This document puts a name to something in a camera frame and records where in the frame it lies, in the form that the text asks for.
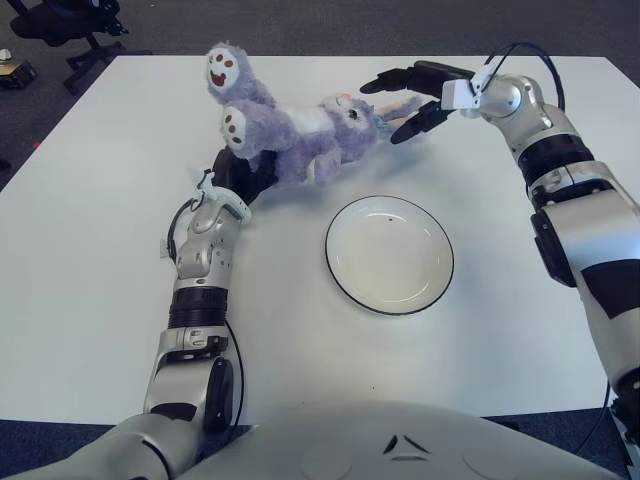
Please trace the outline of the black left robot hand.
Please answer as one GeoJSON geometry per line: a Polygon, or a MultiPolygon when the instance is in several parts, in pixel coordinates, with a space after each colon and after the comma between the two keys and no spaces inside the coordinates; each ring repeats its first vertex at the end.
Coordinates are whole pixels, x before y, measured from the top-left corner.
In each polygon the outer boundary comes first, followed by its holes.
{"type": "Polygon", "coordinates": [[[229,147],[220,150],[213,163],[213,186],[233,191],[245,204],[250,205],[257,197],[278,182],[275,173],[277,154],[261,151],[253,168],[247,159],[236,157],[229,147]]]}

